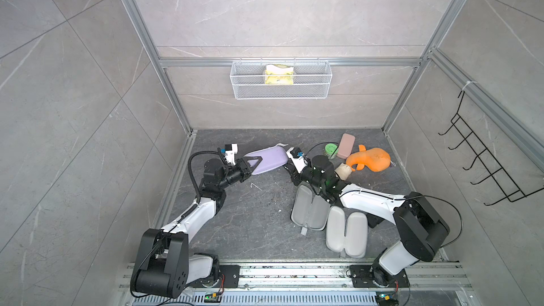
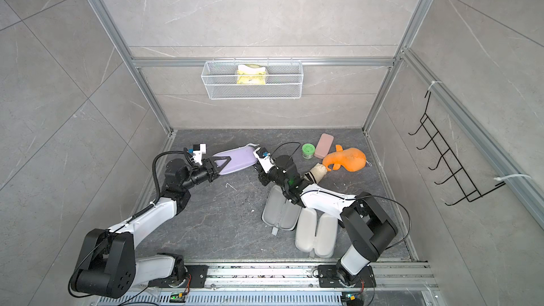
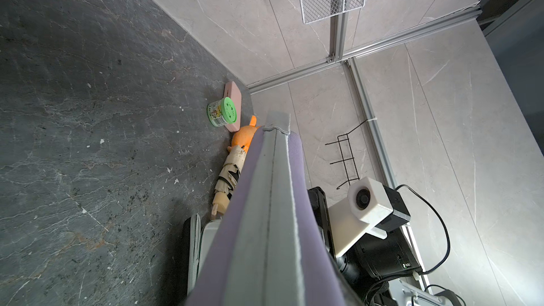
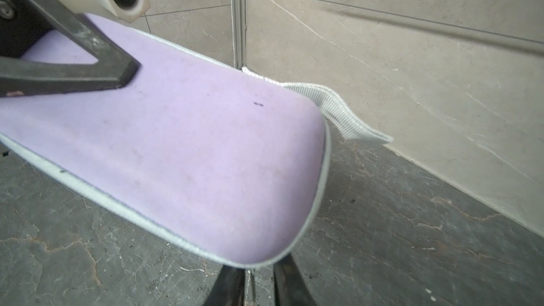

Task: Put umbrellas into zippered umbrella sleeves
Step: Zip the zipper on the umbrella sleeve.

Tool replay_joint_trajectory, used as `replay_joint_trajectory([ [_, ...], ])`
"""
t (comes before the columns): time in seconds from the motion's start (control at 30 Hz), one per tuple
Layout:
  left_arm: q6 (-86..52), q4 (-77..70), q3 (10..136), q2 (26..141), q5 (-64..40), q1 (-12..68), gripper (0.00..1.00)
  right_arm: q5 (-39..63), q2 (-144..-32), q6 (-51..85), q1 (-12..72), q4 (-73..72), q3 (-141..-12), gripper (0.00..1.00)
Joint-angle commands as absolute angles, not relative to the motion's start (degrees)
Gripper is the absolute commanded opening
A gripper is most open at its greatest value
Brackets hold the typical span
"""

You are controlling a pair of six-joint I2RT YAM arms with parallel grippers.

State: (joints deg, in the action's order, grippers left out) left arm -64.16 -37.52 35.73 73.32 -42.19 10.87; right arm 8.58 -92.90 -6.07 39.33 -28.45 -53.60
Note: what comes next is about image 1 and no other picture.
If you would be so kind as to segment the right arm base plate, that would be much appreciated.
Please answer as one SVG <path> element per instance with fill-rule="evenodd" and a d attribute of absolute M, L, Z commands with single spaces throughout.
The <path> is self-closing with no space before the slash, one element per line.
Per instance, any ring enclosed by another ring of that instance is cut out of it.
<path fill-rule="evenodd" d="M 395 276 L 371 265 L 351 265 L 347 270 L 355 288 L 408 288 L 410 282 L 405 270 Z"/>

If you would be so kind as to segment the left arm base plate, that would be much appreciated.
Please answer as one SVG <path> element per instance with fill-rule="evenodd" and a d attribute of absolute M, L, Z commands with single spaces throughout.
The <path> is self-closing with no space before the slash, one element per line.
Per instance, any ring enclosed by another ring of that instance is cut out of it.
<path fill-rule="evenodd" d="M 198 279 L 190 283 L 194 288 L 237 288 L 241 266 L 239 265 L 219 265 L 212 269 L 212 273 L 205 279 Z"/>

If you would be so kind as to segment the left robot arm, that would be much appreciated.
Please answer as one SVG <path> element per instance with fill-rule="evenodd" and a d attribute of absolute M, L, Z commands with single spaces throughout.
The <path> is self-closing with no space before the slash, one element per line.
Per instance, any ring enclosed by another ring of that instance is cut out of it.
<path fill-rule="evenodd" d="M 191 255 L 190 241 L 218 214 L 226 199 L 225 189 L 248 180 L 262 161 L 261 157 L 242 157 L 231 164 L 220 150 L 200 151 L 188 158 L 195 200 L 169 224 L 144 232 L 130 278 L 133 297 L 177 298 L 191 283 L 220 279 L 217 256 Z"/>

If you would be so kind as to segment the purple-lined grey sleeve case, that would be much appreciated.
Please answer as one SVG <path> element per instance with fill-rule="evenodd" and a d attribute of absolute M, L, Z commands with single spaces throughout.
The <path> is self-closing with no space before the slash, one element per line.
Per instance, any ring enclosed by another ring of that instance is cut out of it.
<path fill-rule="evenodd" d="M 284 166 L 288 162 L 285 146 L 286 144 L 279 143 L 273 147 L 246 154 L 244 158 L 246 156 L 260 156 L 263 158 L 263 161 L 252 175 L 263 174 Z"/>

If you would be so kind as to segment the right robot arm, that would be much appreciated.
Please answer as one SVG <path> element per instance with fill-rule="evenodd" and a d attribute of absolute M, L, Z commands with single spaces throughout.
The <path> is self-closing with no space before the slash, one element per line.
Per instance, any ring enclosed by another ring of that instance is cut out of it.
<path fill-rule="evenodd" d="M 383 221 L 395 225 L 399 240 L 370 268 L 377 286 L 390 286 L 408 266 L 431 262 L 439 249 L 450 245 L 449 225 L 431 204 L 432 196 L 363 188 L 341 179 L 324 155 L 289 159 L 284 167 L 297 186 L 292 221 L 302 228 L 324 230 L 329 250 L 363 258 L 369 229 Z"/>

